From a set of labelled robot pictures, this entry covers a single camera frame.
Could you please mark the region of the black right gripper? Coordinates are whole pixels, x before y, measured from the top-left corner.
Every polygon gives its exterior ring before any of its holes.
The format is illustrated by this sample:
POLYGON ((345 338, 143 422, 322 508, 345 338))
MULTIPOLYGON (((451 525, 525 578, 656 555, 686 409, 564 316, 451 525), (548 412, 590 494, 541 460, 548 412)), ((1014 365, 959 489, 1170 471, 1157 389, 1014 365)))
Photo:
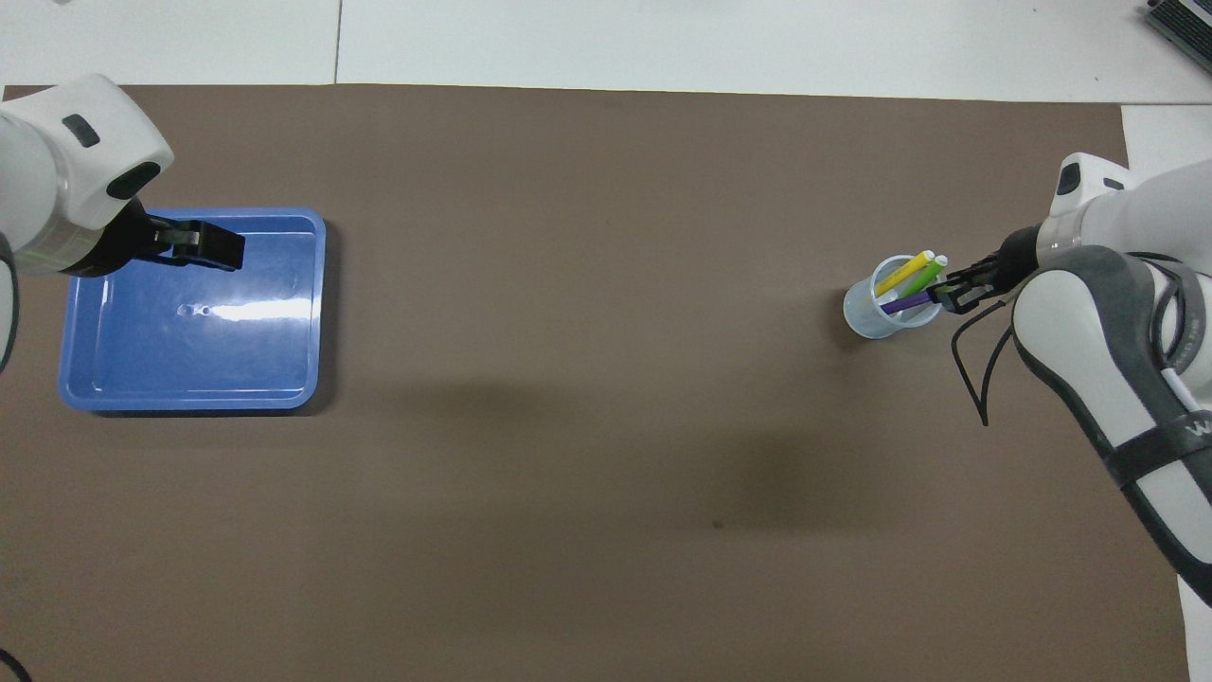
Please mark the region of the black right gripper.
POLYGON ((970 267, 956 269, 932 285, 930 300, 948 314, 970 314, 981 302, 997 296, 996 285, 1018 285, 1039 268, 1036 242, 1039 225, 1031 225, 1008 234, 997 250, 974 260, 970 267))

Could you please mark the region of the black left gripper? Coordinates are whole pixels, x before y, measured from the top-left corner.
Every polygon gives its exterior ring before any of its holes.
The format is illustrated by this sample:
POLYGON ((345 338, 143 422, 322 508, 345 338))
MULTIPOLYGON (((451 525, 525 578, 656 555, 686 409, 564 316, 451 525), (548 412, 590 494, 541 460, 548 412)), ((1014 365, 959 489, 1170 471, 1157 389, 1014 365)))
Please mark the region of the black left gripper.
POLYGON ((102 229, 81 259, 65 267, 73 277, 104 277, 131 260, 182 262, 235 273, 245 262, 246 240, 212 222, 152 219, 133 197, 102 229))

